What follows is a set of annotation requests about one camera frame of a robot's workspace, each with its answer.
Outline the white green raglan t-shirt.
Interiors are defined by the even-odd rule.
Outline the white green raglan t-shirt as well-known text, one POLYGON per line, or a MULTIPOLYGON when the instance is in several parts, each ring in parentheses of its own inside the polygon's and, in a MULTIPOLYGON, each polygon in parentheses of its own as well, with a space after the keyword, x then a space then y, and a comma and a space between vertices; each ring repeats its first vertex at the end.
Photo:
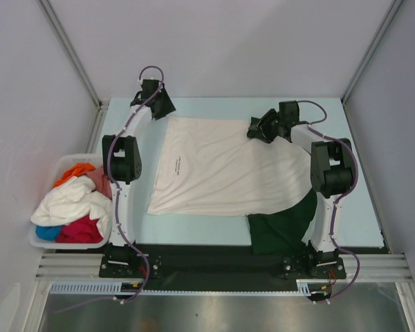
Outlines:
POLYGON ((245 120, 170 117, 148 212, 244 216, 256 255, 303 253, 317 207, 311 157, 247 131, 245 120))

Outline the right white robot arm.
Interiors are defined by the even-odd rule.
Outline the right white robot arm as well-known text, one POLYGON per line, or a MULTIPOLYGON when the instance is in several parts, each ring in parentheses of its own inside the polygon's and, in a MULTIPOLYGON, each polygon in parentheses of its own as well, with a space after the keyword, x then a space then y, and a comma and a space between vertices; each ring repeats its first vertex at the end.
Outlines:
POLYGON ((307 253, 284 258, 285 278, 344 279, 336 231, 344 200, 358 183, 358 164, 348 138, 332 138, 315 128, 317 121, 301 120, 302 103, 280 102, 278 109, 251 118, 247 137, 268 144, 281 137, 300 146, 311 157, 310 180, 317 194, 315 225, 307 253))

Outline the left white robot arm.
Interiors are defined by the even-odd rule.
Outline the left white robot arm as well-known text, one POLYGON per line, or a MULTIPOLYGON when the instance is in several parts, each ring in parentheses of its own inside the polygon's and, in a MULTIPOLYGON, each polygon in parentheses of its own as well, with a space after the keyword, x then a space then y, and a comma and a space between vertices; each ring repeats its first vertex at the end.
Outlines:
POLYGON ((138 139, 152 120, 176 110, 162 80, 142 79, 141 90, 130 103, 130 114, 117 134, 102 138, 104 173, 112 193, 111 235, 100 264, 100 277, 143 275, 145 264, 132 247, 136 242, 134 192, 142 174, 138 139))

